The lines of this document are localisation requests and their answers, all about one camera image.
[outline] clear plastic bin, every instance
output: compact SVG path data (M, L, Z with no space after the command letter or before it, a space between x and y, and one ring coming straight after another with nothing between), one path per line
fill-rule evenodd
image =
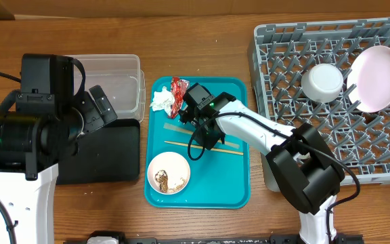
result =
M81 61L85 69L85 90L100 85L108 97L118 119L144 119L146 83L139 58L131 54L70 55ZM74 69L74 90L82 76Z

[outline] gray dish rack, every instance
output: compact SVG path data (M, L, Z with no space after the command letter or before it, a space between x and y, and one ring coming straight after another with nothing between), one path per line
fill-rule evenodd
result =
M296 127L311 123L361 183L390 184L390 107L363 113L348 98L355 86L346 86L353 61L374 45L390 47L390 18L263 24L254 30L248 59L261 115ZM302 74L321 63L344 77L340 96L325 104L300 87ZM346 176L341 184L353 180Z

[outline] teal tray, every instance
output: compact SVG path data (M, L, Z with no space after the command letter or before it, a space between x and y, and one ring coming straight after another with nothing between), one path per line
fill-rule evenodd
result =
M213 95L227 92L247 105L246 86L241 80L228 77L181 77L190 81L191 85L199 83L205 86ZM170 90L171 77L162 77L152 87L154 92L162 91L166 86ZM187 207L238 209L246 205L251 197L251 171L249 165L249 145L232 136L225 140L239 145L239 148L216 144L215 147L243 152L241 155L231 155L222 152L206 150L198 161L188 157L188 149L184 146L165 144L164 141L187 144L190 135L164 129L165 123L176 125L194 131L192 125L179 122L179 116L169 119L164 111L153 112L150 109L147 141L146 170L153 158L163 152L179 153L190 164L190 180L188 185L175 195L162 195L156 192L145 180L145 197L155 207ZM200 149L192 148L196 157Z

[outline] wooden stick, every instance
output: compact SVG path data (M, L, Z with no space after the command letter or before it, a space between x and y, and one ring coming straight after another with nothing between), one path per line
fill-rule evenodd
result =
M170 123L165 123L165 124L163 125L163 128L164 128L164 129L169 129L169 130L172 130L172 131L177 131L177 132L185 133L185 134L187 134L187 135L192 135L192 134L194 133L193 131L190 131L190 130L187 130L187 129L183 129L183 128L178 127L178 126L176 126L176 125L171 125ZM234 147L234 148L237 148L237 149L240 148L240 145L239 145L239 144L232 143L232 142L225 142L225 145L231 146L231 147Z
M168 144L173 144L173 145L178 145L178 146L188 146L187 144L185 143L181 143L181 142L170 142L170 141L165 141L165 143L168 143ZM202 146L197 146L197 145L190 145L191 148L197 148L197 149L202 149ZM210 149L212 151L215 151L215 152L223 152L223 153L230 153L230 154L234 154L234 155L240 155L240 156L243 156L243 152L237 152L237 151L232 151L232 150L225 150L225 149L220 149L220 148L212 148Z

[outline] crumpled napkin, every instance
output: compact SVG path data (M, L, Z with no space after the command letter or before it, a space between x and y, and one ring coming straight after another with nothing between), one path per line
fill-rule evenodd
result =
M174 95L167 90L167 87L162 87L162 91L154 92L153 102L150 107L153 111L165 110L168 117L171 116L171 106L174 104Z

